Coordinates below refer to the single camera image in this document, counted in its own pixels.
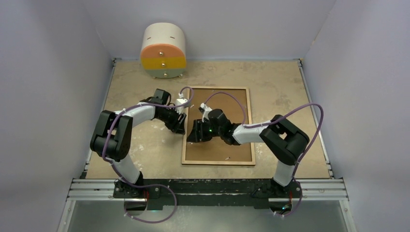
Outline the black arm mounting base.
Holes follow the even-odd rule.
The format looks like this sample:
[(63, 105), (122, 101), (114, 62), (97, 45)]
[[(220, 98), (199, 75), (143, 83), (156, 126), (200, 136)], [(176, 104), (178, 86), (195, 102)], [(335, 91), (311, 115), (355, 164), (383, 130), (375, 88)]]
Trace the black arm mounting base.
[(144, 179), (132, 187), (120, 180), (114, 182), (115, 199), (147, 201), (148, 210), (164, 206), (247, 206), (289, 211), (292, 201), (301, 197), (296, 181), (283, 187), (273, 179)]

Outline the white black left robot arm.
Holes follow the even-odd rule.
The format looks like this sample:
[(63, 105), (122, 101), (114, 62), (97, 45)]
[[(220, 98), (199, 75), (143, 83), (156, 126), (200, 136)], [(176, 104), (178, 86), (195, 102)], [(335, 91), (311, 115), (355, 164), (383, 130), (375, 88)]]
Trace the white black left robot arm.
[(119, 111), (104, 110), (100, 113), (93, 135), (90, 150), (108, 162), (119, 180), (126, 183), (125, 191), (133, 198), (144, 193), (143, 175), (130, 155), (132, 130), (146, 121), (154, 119), (164, 123), (174, 134), (185, 134), (184, 109), (189, 107), (192, 98), (185, 98), (179, 92), (178, 98), (163, 89), (156, 89), (154, 95), (137, 104)]

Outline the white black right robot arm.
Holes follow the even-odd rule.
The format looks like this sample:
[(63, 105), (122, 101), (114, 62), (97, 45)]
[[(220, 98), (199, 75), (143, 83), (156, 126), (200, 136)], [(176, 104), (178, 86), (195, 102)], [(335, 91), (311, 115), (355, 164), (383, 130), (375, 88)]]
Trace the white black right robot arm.
[(299, 159), (310, 146), (310, 138), (282, 115), (260, 124), (232, 123), (221, 109), (210, 110), (193, 122), (189, 143), (202, 143), (219, 137), (228, 145), (264, 143), (278, 160), (271, 184), (279, 197), (291, 189)]

